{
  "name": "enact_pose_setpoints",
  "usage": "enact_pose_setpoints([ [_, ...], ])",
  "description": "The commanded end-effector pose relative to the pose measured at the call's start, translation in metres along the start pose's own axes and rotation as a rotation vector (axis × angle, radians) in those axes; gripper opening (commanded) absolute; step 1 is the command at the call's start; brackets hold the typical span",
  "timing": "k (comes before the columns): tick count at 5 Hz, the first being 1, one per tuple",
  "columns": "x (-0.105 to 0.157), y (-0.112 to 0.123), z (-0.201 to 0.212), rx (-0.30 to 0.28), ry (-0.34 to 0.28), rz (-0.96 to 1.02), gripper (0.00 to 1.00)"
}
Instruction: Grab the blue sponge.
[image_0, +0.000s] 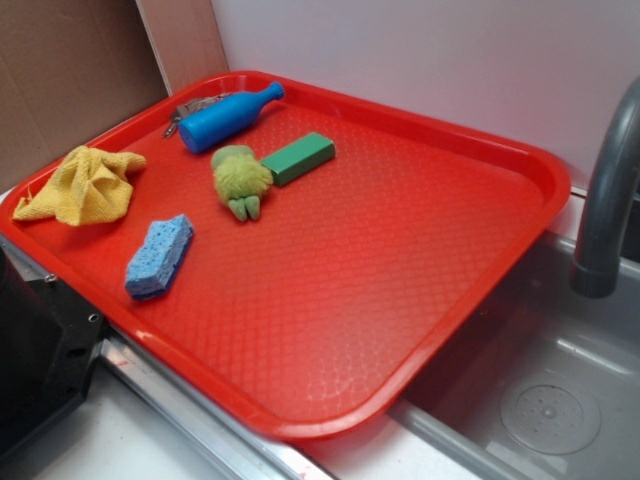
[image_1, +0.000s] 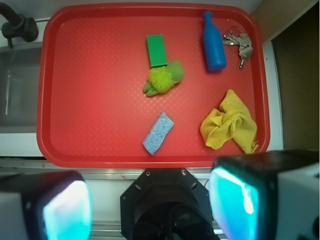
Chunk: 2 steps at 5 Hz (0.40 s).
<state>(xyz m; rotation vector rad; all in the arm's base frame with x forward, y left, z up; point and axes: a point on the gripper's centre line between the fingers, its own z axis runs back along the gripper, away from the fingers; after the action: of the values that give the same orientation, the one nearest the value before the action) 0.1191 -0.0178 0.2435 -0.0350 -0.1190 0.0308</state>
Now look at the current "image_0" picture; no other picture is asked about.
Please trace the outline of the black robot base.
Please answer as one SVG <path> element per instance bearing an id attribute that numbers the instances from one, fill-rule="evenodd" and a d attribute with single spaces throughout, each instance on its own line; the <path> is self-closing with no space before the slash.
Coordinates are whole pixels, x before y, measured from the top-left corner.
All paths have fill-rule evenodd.
<path id="1" fill-rule="evenodd" d="M 1 458 L 81 405 L 104 315 L 61 279 L 24 279 L 1 254 Z"/>

